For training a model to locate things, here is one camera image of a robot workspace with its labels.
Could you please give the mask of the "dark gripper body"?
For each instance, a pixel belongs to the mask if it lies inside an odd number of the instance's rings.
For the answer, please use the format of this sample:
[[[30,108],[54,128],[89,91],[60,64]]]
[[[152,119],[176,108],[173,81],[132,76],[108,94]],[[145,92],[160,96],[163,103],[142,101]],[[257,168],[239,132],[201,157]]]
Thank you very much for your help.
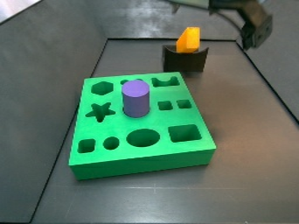
[[[257,0],[209,0],[209,11],[235,10],[244,20],[240,30],[244,50],[259,48],[272,33],[272,15]]]

